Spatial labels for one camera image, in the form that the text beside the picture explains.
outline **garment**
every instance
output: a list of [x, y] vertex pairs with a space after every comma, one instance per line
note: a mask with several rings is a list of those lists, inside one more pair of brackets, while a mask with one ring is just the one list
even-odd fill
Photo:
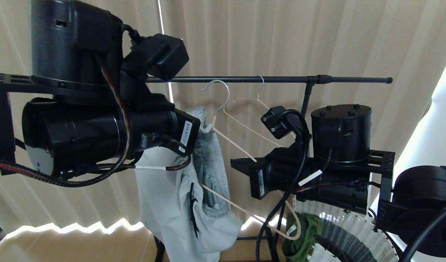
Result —
[[[301, 222], [301, 235], [297, 240], [283, 239], [281, 249], [292, 262], [309, 261], [316, 244], [315, 238], [322, 233], [322, 220], [312, 214], [296, 213]], [[293, 237], [297, 233], [297, 225], [292, 213], [286, 219], [286, 234]]]
[[[163, 242], [171, 262], [216, 262], [236, 241], [241, 222], [227, 202], [199, 184], [229, 197], [223, 156], [216, 133], [205, 124], [205, 109], [199, 106], [187, 113], [201, 121], [189, 166], [179, 171], [135, 171], [140, 220]], [[144, 151], [137, 164], [175, 166], [183, 161], [169, 149], [155, 147]]]

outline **black drawstring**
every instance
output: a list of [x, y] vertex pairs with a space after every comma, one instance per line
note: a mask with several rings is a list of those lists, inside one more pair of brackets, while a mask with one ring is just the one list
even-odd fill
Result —
[[192, 225], [194, 227], [195, 237], [198, 239], [199, 237], [198, 237], [197, 233], [199, 233], [200, 231], [197, 228], [197, 224], [195, 222], [193, 206], [194, 206], [195, 202], [199, 202], [199, 201], [197, 199], [195, 199], [195, 198], [192, 198], [192, 192], [193, 191], [194, 191], [194, 183], [191, 183], [191, 189], [189, 191], [189, 208], [190, 208], [190, 211], [191, 211], [191, 221], [192, 221]]

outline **white wall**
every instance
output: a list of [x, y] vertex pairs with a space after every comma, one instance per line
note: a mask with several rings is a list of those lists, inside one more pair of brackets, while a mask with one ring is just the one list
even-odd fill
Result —
[[[394, 180], [397, 174], [414, 166], [446, 166], [446, 68], [431, 99], [428, 113], [417, 125], [394, 167]], [[372, 208], [376, 210], [376, 206], [377, 202], [374, 202]], [[416, 253], [414, 261], [446, 262], [446, 258]]]

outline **curtain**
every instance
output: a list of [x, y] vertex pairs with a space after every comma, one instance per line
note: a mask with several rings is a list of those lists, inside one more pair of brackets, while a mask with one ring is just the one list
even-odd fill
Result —
[[[183, 38], [190, 61], [182, 76], [391, 76], [386, 84], [330, 83], [314, 86], [309, 114], [328, 104], [360, 103], [373, 109], [372, 148], [402, 152], [446, 65], [446, 1], [89, 1], [110, 10], [142, 35], [161, 31]], [[0, 0], [0, 72], [30, 74], [29, 1]], [[125, 52], [129, 43], [125, 40]], [[166, 84], [150, 85], [168, 94]], [[227, 96], [223, 85], [201, 92], [204, 84], [173, 84], [178, 108], [205, 106], [209, 120]], [[231, 100], [260, 99], [268, 106], [300, 109], [302, 84], [229, 84]], [[22, 139], [20, 114], [35, 97], [12, 94], [15, 135]], [[274, 140], [260, 122], [266, 109], [252, 100], [230, 102], [227, 112]], [[216, 128], [253, 156], [275, 145], [219, 113]], [[288, 146], [287, 136], [278, 144]], [[251, 198], [248, 177], [230, 168], [231, 158], [245, 157], [220, 138], [231, 199], [265, 216], [278, 201], [271, 193]], [[30, 165], [25, 152], [18, 162]], [[21, 175], [0, 176], [0, 225], [7, 232], [21, 225], [53, 222], [59, 227], [120, 218], [138, 221], [132, 171], [86, 188], [60, 188]], [[241, 219], [247, 217], [239, 214]]]

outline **beige floor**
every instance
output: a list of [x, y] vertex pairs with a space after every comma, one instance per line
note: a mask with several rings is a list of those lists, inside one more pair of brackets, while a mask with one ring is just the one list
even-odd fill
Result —
[[[253, 227], [241, 235], [257, 232]], [[279, 246], [278, 253], [284, 261]], [[254, 251], [255, 241], [237, 241], [231, 249], [222, 252], [221, 261], [253, 261]], [[129, 231], [121, 226], [111, 234], [101, 230], [90, 234], [79, 230], [66, 234], [54, 230], [25, 231], [0, 242], [0, 262], [153, 262], [155, 254], [153, 235], [144, 227]], [[266, 241], [263, 241], [261, 258], [270, 259]]]

